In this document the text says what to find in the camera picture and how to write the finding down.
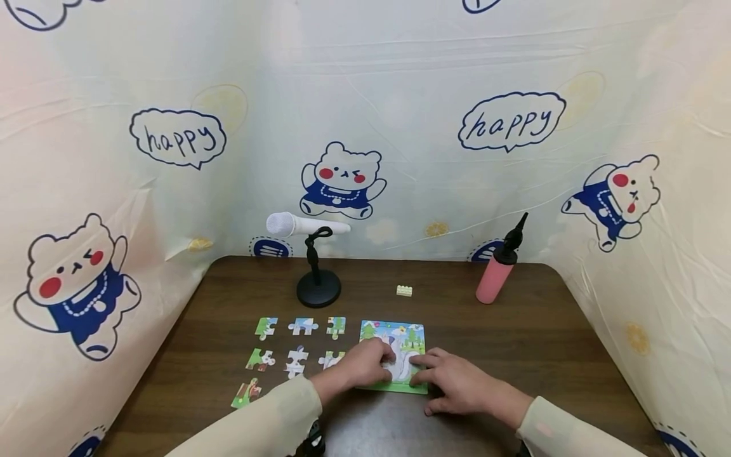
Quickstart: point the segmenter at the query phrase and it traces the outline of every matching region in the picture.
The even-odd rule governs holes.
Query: hand
[[[380,338],[364,339],[351,348],[337,365],[314,375],[310,380],[324,406],[345,390],[389,382],[391,373],[381,366],[381,362],[395,360],[396,354],[391,346]]]
[[[533,402],[532,397],[445,350],[430,349],[410,361],[427,367],[412,377],[411,385],[430,382],[444,392],[444,397],[426,405],[427,416],[437,412],[487,412],[517,430]]]

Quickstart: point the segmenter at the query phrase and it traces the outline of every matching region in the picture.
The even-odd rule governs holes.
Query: white curtain
[[[213,260],[304,254],[276,211],[483,262],[528,211],[663,440],[731,445],[731,4],[5,6],[5,455],[93,450]]]

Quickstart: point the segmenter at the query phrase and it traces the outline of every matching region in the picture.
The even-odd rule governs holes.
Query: microphone stand base
[[[308,308],[325,308],[340,296],[341,285],[338,275],[329,270],[320,270],[320,285],[315,285],[312,272],[302,276],[297,283],[297,299]]]

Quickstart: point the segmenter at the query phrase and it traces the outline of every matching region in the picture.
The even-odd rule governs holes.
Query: jigsaw puzzle
[[[314,323],[312,317],[298,317],[287,327],[292,331],[292,335],[299,336],[300,331],[304,331],[305,335],[311,335],[313,330],[319,328],[319,324]]]
[[[338,335],[345,333],[345,317],[328,317],[328,324],[333,324],[327,328],[327,334],[332,335],[333,339],[338,339]]]
[[[231,406],[239,409],[259,398],[262,388],[257,387],[258,382],[259,380],[257,378],[252,378],[250,383],[243,383],[241,387],[238,388],[238,392],[231,402]]]
[[[419,371],[419,368],[413,366],[409,359],[414,355],[423,355],[426,350],[424,326],[405,322],[362,321],[360,340],[374,337],[380,338],[391,346],[396,354],[396,360],[393,363],[382,363],[383,368],[391,372],[391,382],[381,382],[365,389],[426,395],[426,384],[414,387],[409,385],[412,376]]]
[[[266,351],[264,352],[264,355],[262,355],[262,350],[258,347],[255,347],[254,350],[251,352],[249,362],[246,363],[246,369],[253,370],[254,365],[258,365],[259,368],[257,368],[257,370],[265,371],[267,369],[267,366],[273,366],[274,363],[276,363],[276,360],[272,358],[271,351]]]
[[[262,317],[259,319],[257,330],[254,332],[254,335],[259,335],[259,339],[261,341],[266,340],[267,336],[274,334],[272,325],[276,324],[277,321],[279,321],[279,319],[276,317]]]
[[[300,345],[296,351],[289,351],[289,355],[287,357],[292,359],[292,362],[288,363],[284,367],[284,370],[289,372],[289,374],[287,375],[289,379],[292,379],[293,377],[297,376],[298,374],[302,374],[305,371],[305,367],[300,363],[300,360],[307,360],[307,357],[309,357],[309,353],[305,352],[304,346]]]
[[[317,360],[317,363],[322,365],[322,369],[325,370],[339,362],[344,355],[345,352],[340,351],[338,352],[338,357],[333,357],[333,351],[327,351],[324,357],[321,357]]]

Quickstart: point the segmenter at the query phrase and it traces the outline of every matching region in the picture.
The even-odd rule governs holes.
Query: microphone
[[[289,237],[292,235],[311,235],[320,227],[329,227],[334,235],[348,233],[350,226],[343,222],[320,221],[298,217],[292,213],[274,213],[267,218],[267,231],[272,235]]]

